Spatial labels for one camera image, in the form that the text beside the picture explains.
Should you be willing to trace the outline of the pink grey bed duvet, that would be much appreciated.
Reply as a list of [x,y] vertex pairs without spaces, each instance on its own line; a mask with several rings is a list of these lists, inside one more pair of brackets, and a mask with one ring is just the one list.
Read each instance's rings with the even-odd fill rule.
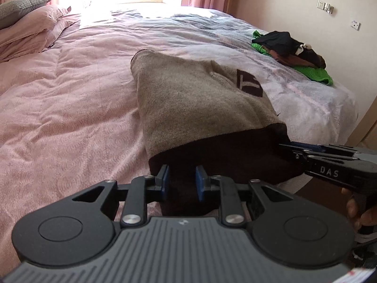
[[255,75],[294,141],[344,144],[358,118],[336,81],[312,82],[251,47],[254,26],[201,8],[76,15],[50,49],[1,64],[1,274],[19,265],[25,214],[104,179],[148,171],[130,60],[151,49]]

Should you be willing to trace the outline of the green knitted garment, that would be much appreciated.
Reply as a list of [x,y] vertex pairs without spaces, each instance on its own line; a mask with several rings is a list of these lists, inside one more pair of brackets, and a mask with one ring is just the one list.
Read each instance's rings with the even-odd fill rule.
[[293,39],[287,31],[272,31],[261,34],[253,32],[251,47],[257,52],[274,58],[286,67],[293,68],[308,79],[332,86],[333,79],[326,71],[326,62],[308,43]]

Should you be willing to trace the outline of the grey maroon TJC sweater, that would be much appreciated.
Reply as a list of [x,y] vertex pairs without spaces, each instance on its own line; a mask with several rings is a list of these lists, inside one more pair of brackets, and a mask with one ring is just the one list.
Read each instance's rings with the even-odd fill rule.
[[283,149],[290,142],[286,124],[250,73],[152,50],[137,52],[130,69],[150,172],[169,167],[163,215],[212,211],[198,197],[198,166],[236,183],[278,185],[301,174]]

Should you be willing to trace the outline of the beige wooden door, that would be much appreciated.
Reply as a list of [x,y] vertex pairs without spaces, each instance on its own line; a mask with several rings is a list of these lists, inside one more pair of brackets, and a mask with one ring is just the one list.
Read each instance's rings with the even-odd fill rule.
[[367,113],[349,136],[346,145],[362,147],[376,151],[377,149],[377,98],[374,99]]

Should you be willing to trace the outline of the black garment with tag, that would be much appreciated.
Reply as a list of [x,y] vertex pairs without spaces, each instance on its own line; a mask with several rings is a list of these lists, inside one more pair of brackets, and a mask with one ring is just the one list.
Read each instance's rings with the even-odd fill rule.
[[281,56],[298,56],[305,50],[312,49],[310,44],[293,39],[287,31],[272,31],[267,34],[259,34],[258,31],[254,31],[253,35],[254,39],[252,40],[252,45],[264,46],[268,50],[274,50]]

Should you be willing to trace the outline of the grey checked pillow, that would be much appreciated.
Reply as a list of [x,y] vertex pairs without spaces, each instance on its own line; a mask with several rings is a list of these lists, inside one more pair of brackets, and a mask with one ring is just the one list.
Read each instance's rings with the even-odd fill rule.
[[46,6],[51,0],[11,0],[1,4],[0,29],[9,28],[28,13]]

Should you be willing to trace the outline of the brown garment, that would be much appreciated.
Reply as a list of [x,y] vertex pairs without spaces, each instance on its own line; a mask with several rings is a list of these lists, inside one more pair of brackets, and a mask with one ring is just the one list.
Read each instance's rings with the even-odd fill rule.
[[279,63],[287,67],[311,67],[311,68],[326,68],[325,60],[316,54],[316,58],[313,62],[307,61],[296,55],[281,56],[274,50],[269,50],[269,54]]

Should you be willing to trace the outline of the pink pillow stack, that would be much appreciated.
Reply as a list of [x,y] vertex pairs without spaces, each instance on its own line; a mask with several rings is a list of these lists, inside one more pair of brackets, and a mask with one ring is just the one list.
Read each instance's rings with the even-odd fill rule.
[[42,6],[28,13],[1,30],[1,62],[46,50],[63,30],[78,21],[78,14],[57,5]]

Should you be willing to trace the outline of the white wall socket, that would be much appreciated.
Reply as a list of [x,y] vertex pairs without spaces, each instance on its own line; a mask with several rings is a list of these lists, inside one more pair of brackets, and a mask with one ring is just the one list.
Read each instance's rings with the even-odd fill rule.
[[353,21],[351,22],[351,27],[354,28],[354,29],[357,30],[357,31],[360,29],[360,26],[361,26],[361,23],[358,22],[358,21],[353,20]]

